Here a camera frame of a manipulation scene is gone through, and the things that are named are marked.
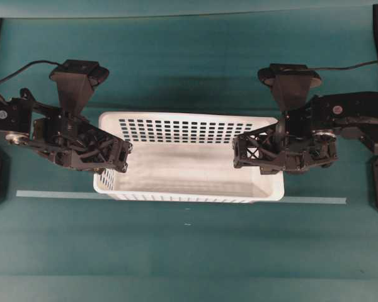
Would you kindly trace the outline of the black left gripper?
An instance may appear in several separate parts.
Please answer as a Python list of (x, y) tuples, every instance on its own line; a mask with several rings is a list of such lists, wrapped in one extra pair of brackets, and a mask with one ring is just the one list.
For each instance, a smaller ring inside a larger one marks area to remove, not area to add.
[(50, 162), (76, 171), (125, 173), (133, 145), (93, 126), (80, 116), (55, 110), (33, 111), (42, 117), (33, 121), (28, 148)]

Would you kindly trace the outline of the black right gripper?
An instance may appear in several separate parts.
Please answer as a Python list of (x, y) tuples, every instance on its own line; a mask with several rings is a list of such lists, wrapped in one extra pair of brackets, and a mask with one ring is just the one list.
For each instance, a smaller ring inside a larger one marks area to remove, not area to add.
[(259, 167), (261, 174), (303, 174), (330, 167), (337, 159), (336, 135), (312, 130), (309, 104), (284, 112), (277, 124), (239, 134), (232, 149), (234, 168)]

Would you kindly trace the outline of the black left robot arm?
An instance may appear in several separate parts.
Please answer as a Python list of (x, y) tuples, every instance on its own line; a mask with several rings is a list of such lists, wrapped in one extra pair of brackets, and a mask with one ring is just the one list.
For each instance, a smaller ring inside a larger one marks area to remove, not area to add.
[(133, 147), (81, 115), (39, 103), (27, 88), (10, 101), (0, 95), (0, 138), (55, 165), (96, 174), (106, 169), (126, 172)]

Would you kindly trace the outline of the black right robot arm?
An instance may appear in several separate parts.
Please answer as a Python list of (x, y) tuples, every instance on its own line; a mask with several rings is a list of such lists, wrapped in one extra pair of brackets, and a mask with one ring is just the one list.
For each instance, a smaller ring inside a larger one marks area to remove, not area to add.
[(262, 175), (329, 167), (338, 158), (338, 137), (358, 140), (378, 155), (378, 92), (314, 96), (283, 111), (276, 123), (233, 139), (234, 167), (259, 167)]

